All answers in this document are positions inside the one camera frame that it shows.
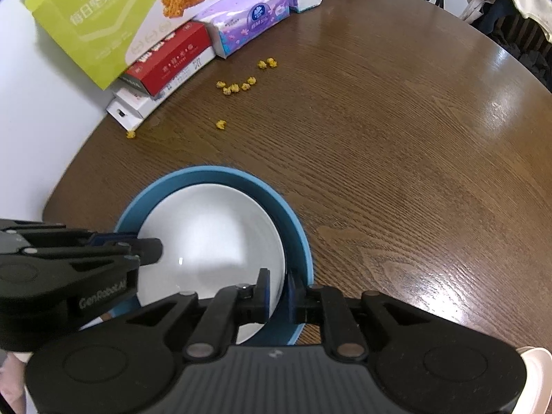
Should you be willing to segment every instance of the wood grain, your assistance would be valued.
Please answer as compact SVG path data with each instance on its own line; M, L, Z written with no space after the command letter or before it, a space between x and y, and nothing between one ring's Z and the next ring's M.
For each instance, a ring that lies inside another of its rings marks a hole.
M278 68L258 70L269 56ZM215 88L248 76L248 92ZM111 229L170 171L237 167L294 208L318 282L552 349L551 108L520 63L428 2L324 0L209 64L136 139L106 118L44 219Z

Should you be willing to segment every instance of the purple tissue package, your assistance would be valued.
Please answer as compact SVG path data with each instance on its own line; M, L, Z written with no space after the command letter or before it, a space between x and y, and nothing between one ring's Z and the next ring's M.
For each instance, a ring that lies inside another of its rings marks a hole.
M215 53L226 59L288 15L288 0L220 0L194 20L205 23Z

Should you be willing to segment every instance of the red box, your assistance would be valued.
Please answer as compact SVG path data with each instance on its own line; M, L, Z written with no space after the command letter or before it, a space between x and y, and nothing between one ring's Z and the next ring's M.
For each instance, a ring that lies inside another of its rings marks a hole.
M188 22L154 45L120 78L134 88L155 96L209 46L211 39L205 26Z

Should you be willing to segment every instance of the gray ribbed panel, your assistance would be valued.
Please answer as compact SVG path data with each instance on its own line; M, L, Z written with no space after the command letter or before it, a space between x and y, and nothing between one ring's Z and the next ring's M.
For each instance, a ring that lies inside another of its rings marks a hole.
M406 414L360 365L329 358L320 345L231 347L192 365L144 414Z

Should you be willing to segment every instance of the white box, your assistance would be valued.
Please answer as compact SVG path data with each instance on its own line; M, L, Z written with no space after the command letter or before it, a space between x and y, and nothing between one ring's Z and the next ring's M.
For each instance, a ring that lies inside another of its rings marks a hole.
M109 112L109 114L127 131L135 131L148 115L158 108L172 92L214 58L215 51L213 47L205 49L199 56L184 67L180 73L178 73L159 94L155 96L155 98L139 92L118 79L112 85L115 99L107 107L107 112Z

